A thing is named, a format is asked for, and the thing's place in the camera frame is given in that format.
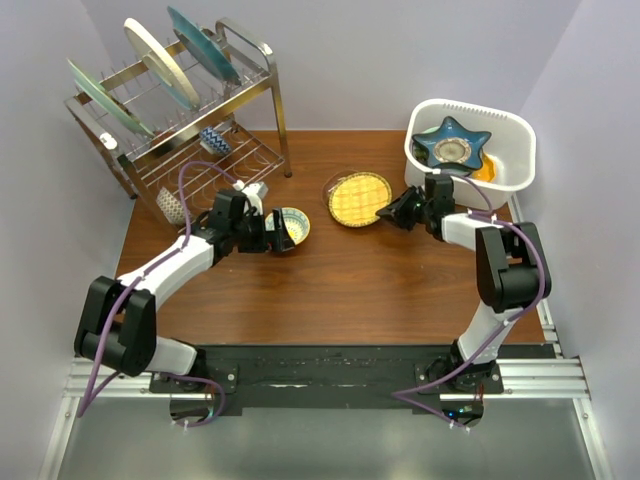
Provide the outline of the black dish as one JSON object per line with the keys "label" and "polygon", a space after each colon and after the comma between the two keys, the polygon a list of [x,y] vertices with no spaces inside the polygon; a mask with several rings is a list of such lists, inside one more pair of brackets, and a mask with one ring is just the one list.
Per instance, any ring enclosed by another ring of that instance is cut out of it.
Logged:
{"label": "black dish", "polygon": [[438,127],[411,136],[416,159],[431,169],[470,175],[483,167],[484,146],[490,131],[474,131],[452,116],[446,116]]}

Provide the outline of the orange polka dot plate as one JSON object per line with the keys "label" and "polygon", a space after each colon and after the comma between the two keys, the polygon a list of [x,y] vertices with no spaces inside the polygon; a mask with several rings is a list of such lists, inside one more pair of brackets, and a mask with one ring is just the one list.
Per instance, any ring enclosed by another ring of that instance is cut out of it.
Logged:
{"label": "orange polka dot plate", "polygon": [[496,162],[488,154],[482,154],[482,166],[472,172],[471,178],[476,181],[492,183],[497,177]]}

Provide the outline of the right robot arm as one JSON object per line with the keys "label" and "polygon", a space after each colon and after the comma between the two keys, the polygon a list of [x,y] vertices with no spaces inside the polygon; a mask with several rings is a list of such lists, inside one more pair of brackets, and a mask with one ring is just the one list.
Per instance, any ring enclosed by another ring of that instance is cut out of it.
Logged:
{"label": "right robot arm", "polygon": [[491,372],[515,323],[549,296],[551,278],[536,225],[502,221],[491,205],[458,213],[455,179],[428,173],[422,186],[407,188],[376,216],[407,231],[422,225],[433,238],[475,254],[480,303],[448,358],[428,370],[430,387],[447,382],[452,390],[466,393],[481,374]]}

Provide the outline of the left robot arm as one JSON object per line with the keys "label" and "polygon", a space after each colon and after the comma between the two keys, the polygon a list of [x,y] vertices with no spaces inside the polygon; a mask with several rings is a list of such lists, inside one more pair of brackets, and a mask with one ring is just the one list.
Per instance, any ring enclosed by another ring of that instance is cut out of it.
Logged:
{"label": "left robot arm", "polygon": [[166,251],[117,279],[100,276],[90,284],[74,351],[128,376],[172,374],[183,391],[196,392],[206,383],[207,368],[198,362],[196,347],[159,336],[160,307],[232,252],[286,252],[294,246],[282,209],[265,215],[259,195],[225,189]]}

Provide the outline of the clear glass plate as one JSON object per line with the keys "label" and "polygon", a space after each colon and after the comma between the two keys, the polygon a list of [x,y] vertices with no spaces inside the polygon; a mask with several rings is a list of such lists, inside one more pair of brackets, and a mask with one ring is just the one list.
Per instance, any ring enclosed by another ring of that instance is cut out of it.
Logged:
{"label": "clear glass plate", "polygon": [[329,204],[329,198],[335,188],[349,175],[353,173],[352,170],[342,170],[332,175],[323,185],[321,189],[322,202],[325,205]]}

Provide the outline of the yellow patterned plate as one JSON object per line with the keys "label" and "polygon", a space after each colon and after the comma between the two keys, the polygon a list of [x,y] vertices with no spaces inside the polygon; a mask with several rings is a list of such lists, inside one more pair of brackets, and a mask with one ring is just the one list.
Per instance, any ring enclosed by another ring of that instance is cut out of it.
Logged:
{"label": "yellow patterned plate", "polygon": [[357,172],[339,180],[329,190],[327,206],[331,217],[350,228],[372,225],[379,220],[377,212],[390,204],[389,182],[373,172]]}

